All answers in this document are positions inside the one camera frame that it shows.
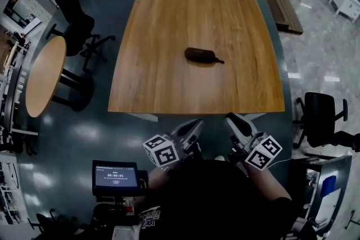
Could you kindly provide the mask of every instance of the display screen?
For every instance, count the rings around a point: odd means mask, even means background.
[[[137,187],[135,169],[133,167],[96,166],[95,185]]]

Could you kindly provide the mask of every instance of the wooden tabletop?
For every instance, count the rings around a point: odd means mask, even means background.
[[[48,106],[59,82],[66,57],[63,37],[51,39],[41,50],[31,69],[26,86],[26,109],[38,117]]]
[[[199,65],[187,47],[225,64]],[[284,111],[276,57],[256,0],[135,0],[120,46],[111,112]]]

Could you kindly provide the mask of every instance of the white cabinet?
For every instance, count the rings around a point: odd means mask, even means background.
[[[336,14],[342,12],[349,16],[353,22],[355,22],[360,15],[360,2],[358,0],[330,0],[329,3],[332,1],[334,1],[337,6]]]

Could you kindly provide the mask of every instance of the black office chair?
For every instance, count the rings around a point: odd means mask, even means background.
[[[104,39],[96,42],[97,38],[100,38],[98,34],[91,34],[92,29],[94,28],[95,21],[94,18],[81,14],[75,17],[69,26],[66,28],[65,32],[62,33],[55,29],[56,24],[54,24],[48,34],[46,35],[46,39],[50,37],[51,34],[63,36],[66,41],[66,56],[74,56],[77,55],[80,51],[83,50],[84,44],[88,47],[84,51],[80,53],[81,56],[86,57],[85,63],[83,66],[84,72],[89,72],[86,68],[92,53],[95,53],[98,57],[100,57],[104,62],[107,62],[107,59],[102,57],[101,54],[96,51],[96,48],[108,41],[109,39],[115,40],[115,36],[110,35],[105,37]],[[91,43],[86,43],[86,40],[92,38]]]
[[[292,123],[300,124],[304,129],[298,143],[294,148],[300,147],[305,136],[312,147],[326,144],[342,145],[351,147],[356,152],[360,151],[360,134],[351,135],[344,131],[334,133],[335,121],[341,117],[344,121],[348,119],[348,102],[343,100],[343,110],[335,115],[335,101],[332,96],[308,92],[305,94],[305,104],[301,98],[296,100],[301,105],[304,115],[301,120],[294,120]]]

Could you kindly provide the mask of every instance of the gray tiled floor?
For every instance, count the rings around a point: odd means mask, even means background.
[[[329,0],[290,0],[304,28],[301,36],[280,33],[285,61],[289,72],[291,98],[304,97],[306,92],[320,92],[335,98],[336,112],[342,110],[343,98],[348,100],[347,122],[339,120],[336,131],[359,133],[360,83],[360,21],[354,24],[344,15],[335,15]],[[293,109],[294,118],[302,115],[300,107]],[[295,130],[294,140],[299,139]],[[301,147],[309,147],[305,141]],[[340,156],[351,151],[340,146],[320,147],[325,155]],[[360,157],[354,153],[349,184],[329,239],[358,239],[360,227],[344,227],[350,211],[355,209],[355,220],[360,218],[359,187]]]

